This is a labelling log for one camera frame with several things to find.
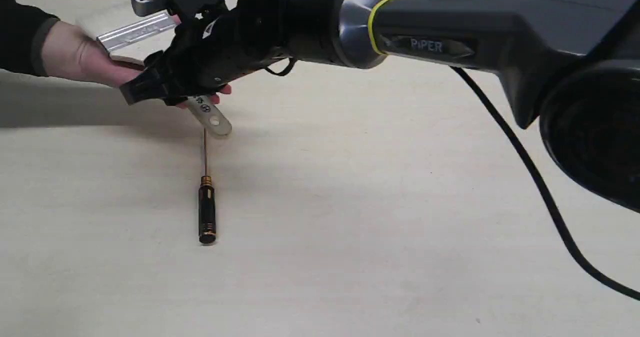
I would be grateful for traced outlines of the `forearm with dark sleeve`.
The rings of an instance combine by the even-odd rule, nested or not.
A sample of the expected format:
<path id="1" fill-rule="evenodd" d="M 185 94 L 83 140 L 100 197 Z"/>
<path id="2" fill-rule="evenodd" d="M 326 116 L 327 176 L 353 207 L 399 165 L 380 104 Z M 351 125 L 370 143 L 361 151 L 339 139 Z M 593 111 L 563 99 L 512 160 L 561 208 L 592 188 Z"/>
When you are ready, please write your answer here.
<path id="1" fill-rule="evenodd" d="M 17 0 L 0 0 L 0 68 L 32 77 L 46 77 L 42 48 L 60 19 Z"/>

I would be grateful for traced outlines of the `open human hand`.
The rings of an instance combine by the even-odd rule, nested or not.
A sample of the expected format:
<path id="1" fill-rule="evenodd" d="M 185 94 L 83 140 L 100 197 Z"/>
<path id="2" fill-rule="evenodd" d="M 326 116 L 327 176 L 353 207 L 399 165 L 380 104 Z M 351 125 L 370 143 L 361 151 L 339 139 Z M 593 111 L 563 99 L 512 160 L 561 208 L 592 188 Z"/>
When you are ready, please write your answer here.
<path id="1" fill-rule="evenodd" d="M 134 80 L 142 66 L 110 59 L 85 32 L 64 21 L 56 21 L 41 48 L 46 75 L 77 82 L 96 83 L 118 89 Z"/>

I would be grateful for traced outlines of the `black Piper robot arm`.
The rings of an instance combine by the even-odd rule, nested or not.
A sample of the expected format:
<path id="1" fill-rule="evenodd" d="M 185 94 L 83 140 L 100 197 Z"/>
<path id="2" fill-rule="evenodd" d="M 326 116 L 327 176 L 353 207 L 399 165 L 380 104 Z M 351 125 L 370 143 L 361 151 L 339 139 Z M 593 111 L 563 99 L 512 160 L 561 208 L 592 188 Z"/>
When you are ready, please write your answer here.
<path id="1" fill-rule="evenodd" d="M 639 0 L 131 0 L 180 25 L 120 88 L 172 106 L 270 65 L 403 57 L 496 75 L 515 122 L 588 191 L 639 210 Z"/>

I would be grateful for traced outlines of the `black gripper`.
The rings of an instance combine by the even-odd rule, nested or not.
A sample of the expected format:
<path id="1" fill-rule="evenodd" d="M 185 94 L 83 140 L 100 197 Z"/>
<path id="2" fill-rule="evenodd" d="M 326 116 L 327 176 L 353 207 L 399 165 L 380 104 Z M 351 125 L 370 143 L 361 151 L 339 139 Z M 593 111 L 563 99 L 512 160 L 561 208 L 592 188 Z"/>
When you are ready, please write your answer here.
<path id="1" fill-rule="evenodd" d="M 149 54 L 137 77 L 119 87 L 129 106 L 160 100 L 176 107 L 186 94 L 214 93 L 257 71 L 285 77 L 297 63 L 287 50 L 289 0 L 131 0 L 135 15 L 167 11 L 182 20 L 169 48 Z"/>

